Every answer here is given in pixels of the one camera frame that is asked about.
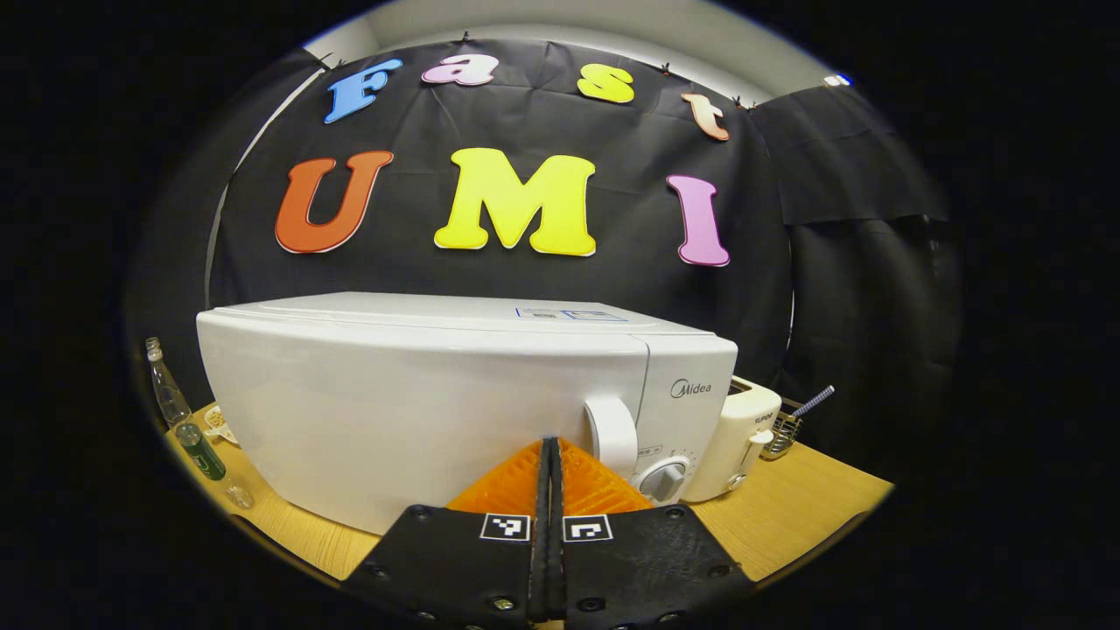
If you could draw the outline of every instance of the microwave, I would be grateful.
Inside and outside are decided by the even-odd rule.
[[[737,354],[710,332],[556,300],[335,293],[196,324],[215,399],[276,492],[379,535],[548,436],[655,506],[691,500]]]

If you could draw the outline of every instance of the wall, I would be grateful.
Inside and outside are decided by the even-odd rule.
[[[836,74],[766,28],[706,0],[398,0],[305,47],[337,62],[440,40],[550,39],[670,70],[745,105],[822,84]]]

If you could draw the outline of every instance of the microwave door handle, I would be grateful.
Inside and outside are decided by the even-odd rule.
[[[637,464],[637,429],[626,404],[603,396],[584,401],[591,426],[591,455],[619,476],[629,480]]]

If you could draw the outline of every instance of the blue letter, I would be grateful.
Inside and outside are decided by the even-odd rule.
[[[329,124],[372,103],[375,99],[372,92],[381,90],[389,81],[385,71],[396,70],[402,65],[404,64],[400,59],[389,59],[332,85],[330,91],[335,93],[335,109],[323,119],[323,122]],[[366,89],[370,90],[370,94],[365,93]]]

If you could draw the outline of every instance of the pink letter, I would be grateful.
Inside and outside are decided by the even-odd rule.
[[[676,253],[689,265],[724,267],[731,261],[724,245],[719,244],[716,231],[716,213],[711,209],[711,196],[716,186],[703,179],[687,175],[670,175],[665,182],[681,197],[681,214],[684,215],[684,244]]]
[[[420,78],[428,83],[450,83],[459,85],[482,85],[494,77],[491,75],[497,67],[497,59],[489,55],[455,55],[448,57]]]

